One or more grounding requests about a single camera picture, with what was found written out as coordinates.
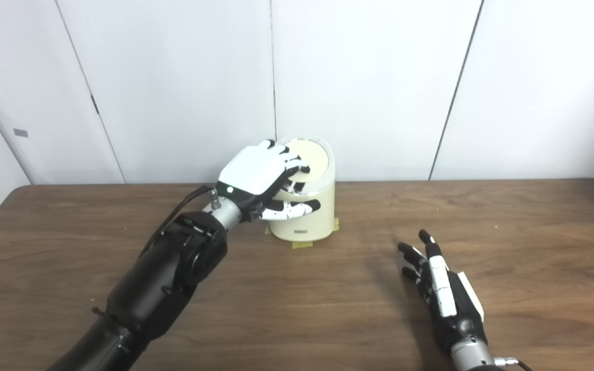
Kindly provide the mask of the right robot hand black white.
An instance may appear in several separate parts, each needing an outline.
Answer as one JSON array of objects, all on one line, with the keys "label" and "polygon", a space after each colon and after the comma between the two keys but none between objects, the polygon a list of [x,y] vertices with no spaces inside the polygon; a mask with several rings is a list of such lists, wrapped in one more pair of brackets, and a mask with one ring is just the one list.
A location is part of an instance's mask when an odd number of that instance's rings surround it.
[{"label": "right robot hand black white", "polygon": [[460,272],[448,268],[441,247],[426,230],[420,230],[419,238],[425,253],[404,242],[398,242],[398,251],[406,262],[403,277],[416,286],[431,315],[436,345],[450,355],[453,345],[462,340],[488,344],[482,308],[472,298],[474,292],[469,283]]}]

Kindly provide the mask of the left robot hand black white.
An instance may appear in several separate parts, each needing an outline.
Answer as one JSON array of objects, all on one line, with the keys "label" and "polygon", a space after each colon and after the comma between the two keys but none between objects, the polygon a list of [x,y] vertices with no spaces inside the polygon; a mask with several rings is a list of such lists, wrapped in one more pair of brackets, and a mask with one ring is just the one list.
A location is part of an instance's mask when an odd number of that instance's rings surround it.
[{"label": "left robot hand black white", "polygon": [[309,165],[299,155],[291,153],[287,146],[264,140],[259,145],[243,148],[222,169],[214,189],[219,197],[233,205],[239,223],[257,219],[290,220],[321,208],[316,199],[274,199],[298,172],[310,172]]}]

